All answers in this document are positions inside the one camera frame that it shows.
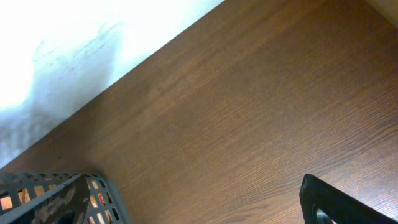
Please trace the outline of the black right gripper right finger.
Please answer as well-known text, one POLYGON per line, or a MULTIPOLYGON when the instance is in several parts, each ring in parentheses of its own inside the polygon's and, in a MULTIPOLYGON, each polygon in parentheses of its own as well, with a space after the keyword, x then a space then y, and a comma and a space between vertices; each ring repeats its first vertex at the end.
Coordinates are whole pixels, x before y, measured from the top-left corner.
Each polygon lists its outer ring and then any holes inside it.
POLYGON ((299 197, 305 224, 397 224, 312 174, 304 175, 299 197))

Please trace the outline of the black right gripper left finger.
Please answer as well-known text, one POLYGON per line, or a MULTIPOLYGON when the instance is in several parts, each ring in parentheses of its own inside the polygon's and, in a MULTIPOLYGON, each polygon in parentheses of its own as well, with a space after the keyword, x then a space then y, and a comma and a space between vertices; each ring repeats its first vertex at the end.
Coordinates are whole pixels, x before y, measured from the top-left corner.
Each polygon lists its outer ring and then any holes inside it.
POLYGON ((1 215, 1 223, 77 223, 85 221, 90 190, 84 175, 77 175, 42 196, 1 215))

